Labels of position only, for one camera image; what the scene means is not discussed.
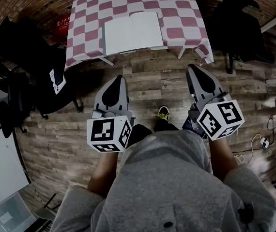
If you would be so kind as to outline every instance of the table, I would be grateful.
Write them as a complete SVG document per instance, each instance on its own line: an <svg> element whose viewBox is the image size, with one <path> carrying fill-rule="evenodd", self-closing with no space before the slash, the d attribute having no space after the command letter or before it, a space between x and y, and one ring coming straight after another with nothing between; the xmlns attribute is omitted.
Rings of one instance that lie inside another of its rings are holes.
<svg viewBox="0 0 276 232"><path fill-rule="evenodd" d="M180 59L187 48L207 63L213 62L206 28L195 0L74 0L68 30L65 70L103 55L102 26L105 22L135 12L157 12L164 47L180 48Z"/></svg>

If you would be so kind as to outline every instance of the wooden floor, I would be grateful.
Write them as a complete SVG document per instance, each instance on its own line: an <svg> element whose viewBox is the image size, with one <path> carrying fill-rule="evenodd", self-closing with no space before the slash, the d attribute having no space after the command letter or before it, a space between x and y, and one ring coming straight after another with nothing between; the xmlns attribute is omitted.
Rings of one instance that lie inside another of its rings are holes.
<svg viewBox="0 0 276 232"><path fill-rule="evenodd" d="M276 41L268 40L276 57ZM87 186L98 161L99 154L86 144L86 120L91 118L97 90L109 79L123 74L128 83L129 109L136 117L135 123L152 128L161 105L170 108L170 121L181 128L193 99L189 94L185 70L189 63L199 64L198 55L186 50L177 59L178 51L140 51L109 58L115 62L82 64L76 67L78 91L84 103L83 113L77 113L71 103L43 120L33 112L26 120L27 133L16 130L19 147L32 184L20 191L31 210L42 206L54 193L54 204L59 203L70 185ZM236 62L236 71L225 71L227 59L214 51L215 62L203 67L220 80L225 91L237 99L245 117L244 125L229 138L232 151L242 154L245 162L251 159L251 140L256 133L271 136L266 127L268 118L276 114L274 100L276 85L267 86L265 79L276 78L274 65L259 62ZM254 141L259 148L259 140ZM276 178L276 139L267 150L254 152L249 165L262 179L276 199L276 189L271 180Z"/></svg>

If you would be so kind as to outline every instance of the cable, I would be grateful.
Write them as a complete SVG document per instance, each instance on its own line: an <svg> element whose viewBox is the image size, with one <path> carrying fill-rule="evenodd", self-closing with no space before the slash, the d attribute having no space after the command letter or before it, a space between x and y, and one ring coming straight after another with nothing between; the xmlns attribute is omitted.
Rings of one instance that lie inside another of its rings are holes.
<svg viewBox="0 0 276 232"><path fill-rule="evenodd" d="M251 151L252 151L252 157L251 157L251 159L250 159L250 161L248 162L248 165L250 164L250 162L253 160L253 157L254 157L254 152L253 152L253 146L252 146L252 143L253 143L253 140L256 138L256 136L257 135L259 135L260 136L260 139L261 139L261 141L262 141L262 137L261 137L261 135L258 133L258 134L256 134L253 138L252 138L252 141L251 141Z"/></svg>
<svg viewBox="0 0 276 232"><path fill-rule="evenodd" d="M268 125L269 125L269 121L272 121L273 122L273 127L270 129L269 127L268 127ZM272 131L273 132L273 141L271 142L271 140L269 141L270 143L269 143L269 146L270 145L272 145L274 142L275 142L275 129L276 129L276 126L275 126L275 121L274 121L274 119L273 118L269 118L268 119L268 122L267 122L267 129L269 130L269 131Z"/></svg>
<svg viewBox="0 0 276 232"><path fill-rule="evenodd" d="M257 137L257 135L259 135L259 136L260 136L260 139L262 140L261 135L260 135L259 133L257 133L257 134L252 138L252 141L251 141L251 149L244 150L244 151L234 151L234 152L233 152L233 153L244 153L244 152L252 151L252 157L251 157L251 160L248 162L248 165L250 164L250 162L252 161L252 159L253 159L253 157L254 157L254 152L253 152L253 151L254 151L254 150L261 150L261 149L263 148L263 146L262 146L262 147L259 148L259 149L254 149L253 146L252 146L252 143L253 143L254 139ZM245 161L245 157L244 157L243 155L238 154L238 155L235 155L234 157L235 157L237 160L239 160L241 163L243 163L243 162Z"/></svg>
<svg viewBox="0 0 276 232"><path fill-rule="evenodd" d="M243 163L245 161L245 157L243 155L235 155L234 156L237 160L239 160L241 163Z"/></svg>

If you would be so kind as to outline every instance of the white paper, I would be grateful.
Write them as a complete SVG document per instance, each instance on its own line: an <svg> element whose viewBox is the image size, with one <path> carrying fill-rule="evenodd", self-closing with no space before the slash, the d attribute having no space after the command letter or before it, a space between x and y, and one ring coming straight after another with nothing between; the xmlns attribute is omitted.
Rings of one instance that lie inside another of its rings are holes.
<svg viewBox="0 0 276 232"><path fill-rule="evenodd" d="M6 222L8 222L11 219L12 219L12 216L10 215L10 213L8 211L0 217L0 221L2 222L2 224L5 224Z"/></svg>
<svg viewBox="0 0 276 232"><path fill-rule="evenodd" d="M65 79L65 76L63 75L62 82L59 85L56 85L55 84L54 69L52 69L51 72L50 72L50 78L51 78L51 81L53 83L53 88L54 88L55 94L58 94L61 91L61 89L65 86L65 84L67 83L66 79Z"/></svg>
<svg viewBox="0 0 276 232"><path fill-rule="evenodd" d="M130 16L135 49L163 46L161 28L156 12L139 12Z"/></svg>
<svg viewBox="0 0 276 232"><path fill-rule="evenodd" d="M156 12L134 13L105 23L105 55L163 46Z"/></svg>

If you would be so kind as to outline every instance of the white cube with black markers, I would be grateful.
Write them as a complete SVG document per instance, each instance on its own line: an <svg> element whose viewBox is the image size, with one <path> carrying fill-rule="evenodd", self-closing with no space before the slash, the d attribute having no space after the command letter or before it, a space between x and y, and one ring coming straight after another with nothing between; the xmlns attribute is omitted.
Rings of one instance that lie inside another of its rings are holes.
<svg viewBox="0 0 276 232"><path fill-rule="evenodd" d="M197 119L211 140L232 135L244 122L237 100L206 104Z"/></svg>
<svg viewBox="0 0 276 232"><path fill-rule="evenodd" d="M127 116L88 119L87 143L98 152L122 152L126 149L131 131Z"/></svg>

